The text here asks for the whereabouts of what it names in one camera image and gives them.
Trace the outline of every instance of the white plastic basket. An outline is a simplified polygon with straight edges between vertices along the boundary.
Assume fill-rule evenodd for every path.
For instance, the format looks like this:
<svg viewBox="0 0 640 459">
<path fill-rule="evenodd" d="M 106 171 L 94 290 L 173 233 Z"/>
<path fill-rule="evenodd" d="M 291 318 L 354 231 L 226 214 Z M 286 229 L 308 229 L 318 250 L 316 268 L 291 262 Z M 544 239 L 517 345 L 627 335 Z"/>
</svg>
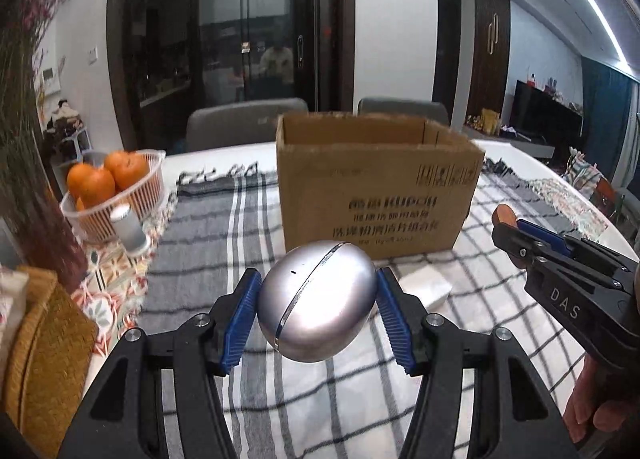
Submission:
<svg viewBox="0 0 640 459">
<path fill-rule="evenodd" d="M 76 234 L 88 243 L 104 243 L 116 238 L 109 220 L 111 210 L 118 204 L 128 202 L 140 220 L 146 219 L 158 208 L 164 198 L 162 180 L 163 150 L 138 150 L 149 163 L 149 173 L 133 186 L 120 192 L 108 201 L 81 212 L 76 210 L 76 201 L 69 192 L 60 202 L 63 216 L 71 224 Z"/>
</svg>

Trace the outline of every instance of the gray striped fabric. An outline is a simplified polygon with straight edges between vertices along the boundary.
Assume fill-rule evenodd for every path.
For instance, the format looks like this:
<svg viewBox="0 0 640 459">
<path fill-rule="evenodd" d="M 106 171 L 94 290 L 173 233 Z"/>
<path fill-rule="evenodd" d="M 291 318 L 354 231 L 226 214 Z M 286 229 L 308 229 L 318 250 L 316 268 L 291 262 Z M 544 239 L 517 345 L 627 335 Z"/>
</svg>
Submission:
<svg viewBox="0 0 640 459">
<path fill-rule="evenodd" d="M 284 254 L 274 173 L 206 186 L 206 195 L 180 197 L 150 266 L 139 319 L 147 333 L 173 330 L 208 311 L 233 290 L 245 267 L 264 276 Z M 584 351 L 524 292 L 524 272 L 494 247 L 491 214 L 500 202 L 556 232 L 574 231 L 516 176 L 482 174 L 453 250 L 378 264 L 391 265 L 398 278 L 434 265 L 453 285 L 437 311 L 467 330 L 510 328 L 564 409 Z M 236 452 L 251 459 L 398 457 L 419 384 L 394 363 L 379 315 L 343 352 L 311 364 L 274 352 L 256 322 L 240 365 L 217 383 Z M 163 390 L 170 456 L 180 458 L 171 374 L 163 375 Z M 472 398 L 473 373 L 465 371 L 456 457 L 466 457 Z"/>
</svg>

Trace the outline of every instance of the white curtain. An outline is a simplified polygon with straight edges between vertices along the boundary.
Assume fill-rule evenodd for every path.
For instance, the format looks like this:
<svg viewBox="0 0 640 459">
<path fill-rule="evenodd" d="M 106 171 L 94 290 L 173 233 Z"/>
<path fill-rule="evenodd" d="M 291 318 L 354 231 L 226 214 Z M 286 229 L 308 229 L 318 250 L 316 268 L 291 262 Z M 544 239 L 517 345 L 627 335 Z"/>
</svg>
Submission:
<svg viewBox="0 0 640 459">
<path fill-rule="evenodd" d="M 611 185 L 613 188 L 625 187 L 634 178 L 636 165 L 638 164 L 638 152 L 640 152 L 640 92 L 635 83 L 631 93 L 631 107 L 626 124 L 625 140 L 622 143 L 622 151 L 618 159 L 616 171 L 613 174 Z"/>
</svg>

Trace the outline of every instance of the silver oval container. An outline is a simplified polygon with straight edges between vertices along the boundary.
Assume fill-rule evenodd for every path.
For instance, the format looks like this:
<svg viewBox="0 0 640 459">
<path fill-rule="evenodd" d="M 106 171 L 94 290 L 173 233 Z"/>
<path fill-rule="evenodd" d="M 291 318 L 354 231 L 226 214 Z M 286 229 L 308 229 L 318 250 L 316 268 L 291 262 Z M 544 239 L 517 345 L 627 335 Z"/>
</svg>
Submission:
<svg viewBox="0 0 640 459">
<path fill-rule="evenodd" d="M 358 246 L 318 241 L 289 251 L 258 295 L 258 322 L 283 356 L 319 362 L 356 337 L 376 300 L 376 268 Z"/>
</svg>

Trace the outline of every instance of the brown cardboard box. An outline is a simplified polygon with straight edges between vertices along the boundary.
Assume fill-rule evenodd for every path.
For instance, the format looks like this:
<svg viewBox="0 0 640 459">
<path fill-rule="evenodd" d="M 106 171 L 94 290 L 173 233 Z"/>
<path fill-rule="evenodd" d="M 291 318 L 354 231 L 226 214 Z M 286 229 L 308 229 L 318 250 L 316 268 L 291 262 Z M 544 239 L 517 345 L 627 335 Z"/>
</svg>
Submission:
<svg viewBox="0 0 640 459">
<path fill-rule="evenodd" d="M 484 152 L 415 116 L 284 114 L 276 134 L 287 251 L 348 241 L 372 259 L 452 248 Z"/>
</svg>

